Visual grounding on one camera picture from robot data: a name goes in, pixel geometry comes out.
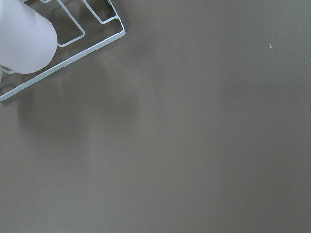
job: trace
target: gray surface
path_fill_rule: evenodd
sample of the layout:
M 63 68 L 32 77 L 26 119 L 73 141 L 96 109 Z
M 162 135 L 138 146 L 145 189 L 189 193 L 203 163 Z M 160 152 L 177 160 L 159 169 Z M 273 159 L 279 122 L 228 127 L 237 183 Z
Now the gray surface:
M 0 105 L 0 232 L 309 233 L 309 1 L 115 3 L 126 37 Z

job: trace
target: white cup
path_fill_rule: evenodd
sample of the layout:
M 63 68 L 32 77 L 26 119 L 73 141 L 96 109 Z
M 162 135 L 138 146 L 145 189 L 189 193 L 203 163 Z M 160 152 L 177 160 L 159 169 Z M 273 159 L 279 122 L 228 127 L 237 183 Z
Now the white cup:
M 54 57 L 53 25 L 20 0 L 0 0 L 0 65 L 21 74 L 45 67 Z

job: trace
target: white wire rack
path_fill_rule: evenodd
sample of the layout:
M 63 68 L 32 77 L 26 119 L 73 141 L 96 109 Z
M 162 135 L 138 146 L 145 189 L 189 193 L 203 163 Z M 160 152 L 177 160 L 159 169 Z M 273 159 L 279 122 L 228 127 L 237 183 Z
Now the white wire rack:
M 47 4 L 49 3 L 50 1 L 52 0 L 40 0 L 41 3 L 43 4 Z M 60 48 L 63 48 L 63 47 L 66 47 L 78 40 L 80 40 L 81 38 L 83 38 L 85 35 L 86 35 L 86 32 L 84 31 L 84 29 L 82 28 L 82 26 L 78 23 L 78 21 L 72 16 L 72 14 L 70 13 L 70 11 L 67 9 L 67 7 L 64 5 L 64 3 L 62 2 L 62 0 L 55 0 L 59 6 L 64 10 L 64 12 L 69 16 L 69 18 L 72 20 L 72 22 L 77 26 L 77 28 L 80 30 L 81 34 L 77 37 L 75 37 L 74 39 L 71 39 L 65 43 L 57 43 L 58 44 L 58 47 Z M 114 35 L 112 36 L 109 36 L 108 38 L 105 38 L 104 40 L 101 40 L 100 42 L 88 47 L 87 49 L 79 52 L 78 54 L 76 55 L 73 55 L 71 56 L 70 58 L 54 65 L 53 67 L 43 71 L 42 73 L 39 73 L 37 74 L 36 76 L 34 76 L 33 78 L 31 78 L 30 80 L 18 85 L 18 86 L 14 86 L 13 89 L 7 91 L 6 93 L 2 94 L 0 96 L 0 101 L 4 101 L 6 100 L 7 98 L 13 96 L 14 94 L 24 90 L 25 88 L 31 86 L 32 84 L 46 78 L 47 76 L 49 76 L 50 74 L 53 74 L 54 72 L 60 70 L 61 68 L 65 67 L 65 66 L 68 66 L 69 64 L 77 61 L 78 59 L 90 54 L 91 52 L 123 37 L 126 32 L 125 32 L 125 28 L 124 28 L 124 25 L 114 7 L 114 5 L 112 4 L 111 0 L 106 0 L 109 5 L 112 7 L 113 9 L 113 12 L 114 12 L 114 16 L 106 19 L 106 20 L 101 20 L 100 17 L 98 16 L 98 14 L 94 11 L 94 9 L 90 6 L 90 4 L 87 2 L 87 0 L 81 0 L 82 3 L 87 7 L 87 9 L 94 15 L 94 17 L 96 18 L 96 20 L 100 23 L 100 24 L 107 24 L 113 20 L 117 20 L 120 25 L 121 25 L 121 31 L 115 33 Z M 8 75 L 12 75 L 14 74 L 14 71 L 10 71 L 10 70 L 7 70 L 7 69 L 4 69 L 3 68 L 3 72 L 4 73 L 7 73 Z

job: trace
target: white dish rack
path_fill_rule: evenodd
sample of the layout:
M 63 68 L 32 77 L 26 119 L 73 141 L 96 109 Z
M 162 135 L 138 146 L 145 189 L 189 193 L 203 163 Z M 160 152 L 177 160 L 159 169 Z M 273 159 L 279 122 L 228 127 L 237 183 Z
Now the white dish rack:
M 85 37 L 86 32 L 83 29 L 83 27 L 81 26 L 81 24 L 75 19 L 75 17 L 72 15 L 72 13 L 70 12 L 70 10 L 65 6 L 65 4 L 63 3 L 63 0 L 40 0 L 40 2 L 42 4 L 49 4 L 51 1 L 56 1 L 58 3 L 58 5 L 62 8 L 62 10 L 64 11 L 64 13 L 67 14 L 67 16 L 72 20 L 72 22 L 75 24 L 75 26 L 79 29 L 80 31 L 80 35 L 70 39 L 64 43 L 59 43 L 58 41 L 58 50 L 66 50 L 66 48 L 69 47 L 69 45 L 72 45 L 74 43 L 77 43 L 79 40 L 81 40 L 83 37 Z M 92 15 L 95 17 L 97 23 L 100 23 L 101 25 L 105 25 L 105 24 L 109 24 L 112 21 L 117 21 L 120 24 L 120 31 L 118 31 L 117 33 L 114 33 L 113 35 L 110 35 L 107 38 L 104 38 L 102 40 L 100 40 L 99 42 L 87 47 L 86 49 L 83 49 L 82 51 L 78 52 L 77 54 L 74 54 L 72 56 L 70 56 L 69 58 L 53 65 L 52 67 L 48 67 L 48 69 L 42 69 L 43 71 L 39 71 L 33 74 L 33 77 L 31 78 L 27 78 L 27 80 L 25 82 L 23 82 L 22 84 L 18 84 L 18 85 L 13 85 L 10 84 L 10 90 L 4 92 L 3 88 L 0 86 L 0 91 L 2 93 L 2 95 L 0 96 L 0 101 L 4 101 L 7 98 L 13 96 L 14 94 L 24 90 L 25 88 L 29 87 L 30 85 L 46 78 L 47 76 L 49 76 L 50 74 L 53 74 L 54 72 L 60 70 L 61 68 L 68 66 L 69 64 L 77 61 L 78 59 L 90 54 L 91 52 L 123 37 L 126 32 L 125 32 L 125 28 L 124 25 L 114 7 L 114 5 L 112 4 L 111 0 L 106 0 L 108 2 L 108 4 L 110 5 L 110 7 L 112 8 L 114 15 L 112 17 L 109 17 L 107 19 L 102 20 L 100 18 L 100 16 L 95 12 L 95 10 L 91 7 L 91 5 L 89 4 L 88 0 L 80 0 L 82 1 L 82 3 L 85 5 L 85 7 L 92 13 Z M 6 73 L 7 77 L 6 79 L 9 80 L 10 76 L 14 74 L 13 71 L 10 71 L 8 69 L 3 68 L 3 72 Z

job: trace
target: metal rack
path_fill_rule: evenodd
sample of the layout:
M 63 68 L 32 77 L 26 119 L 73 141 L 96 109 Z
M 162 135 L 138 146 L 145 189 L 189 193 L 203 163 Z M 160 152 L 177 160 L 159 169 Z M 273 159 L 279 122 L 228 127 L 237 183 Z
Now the metal rack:
M 41 3 L 43 4 L 47 4 L 52 0 L 40 0 Z M 55 0 L 57 1 L 57 3 L 59 4 L 59 6 L 64 10 L 64 12 L 69 16 L 69 18 L 72 20 L 72 22 L 77 26 L 77 28 L 80 30 L 81 35 L 77 36 L 74 39 L 71 39 L 65 43 L 57 43 L 58 47 L 63 48 L 66 47 L 78 40 L 80 40 L 81 38 L 83 38 L 86 35 L 86 32 L 84 31 L 84 29 L 82 28 L 82 26 L 77 22 L 77 20 L 72 16 L 72 14 L 70 13 L 70 11 L 67 9 L 67 7 L 63 4 L 62 0 Z M 91 52 L 123 37 L 126 32 L 125 32 L 125 28 L 124 25 L 114 7 L 114 5 L 112 4 L 111 0 L 107 0 L 107 2 L 109 3 L 109 5 L 112 7 L 113 11 L 114 11 L 114 16 L 106 19 L 106 20 L 101 20 L 100 17 L 98 16 L 98 14 L 96 14 L 96 12 L 94 11 L 94 9 L 90 6 L 90 4 L 87 2 L 87 0 L 81 0 L 82 3 L 87 7 L 87 9 L 94 15 L 94 17 L 96 18 L 96 20 L 100 23 L 100 24 L 107 24 L 113 20 L 117 20 L 120 25 L 121 25 L 121 31 L 119 31 L 118 33 L 115 33 L 114 35 L 96 43 L 95 45 L 90 46 L 89 48 L 79 52 L 76 55 L 71 56 L 70 58 L 54 65 L 53 67 L 43 71 L 42 73 L 37 74 L 36 76 L 34 76 L 33 78 L 31 78 L 30 80 L 14 87 L 12 90 L 4 93 L 3 95 L 0 96 L 0 102 L 6 100 L 7 98 L 13 96 L 14 94 L 24 90 L 25 88 L 31 86 L 32 84 L 46 78 L 47 76 L 49 76 L 50 74 L 55 73 L 56 71 L 60 70 L 61 68 L 64 68 L 65 66 L 68 66 L 69 64 L 77 61 L 78 59 L 90 54 Z M 10 71 L 7 69 L 3 68 L 3 72 L 7 73 L 8 75 L 10 74 L 14 74 L 14 71 Z

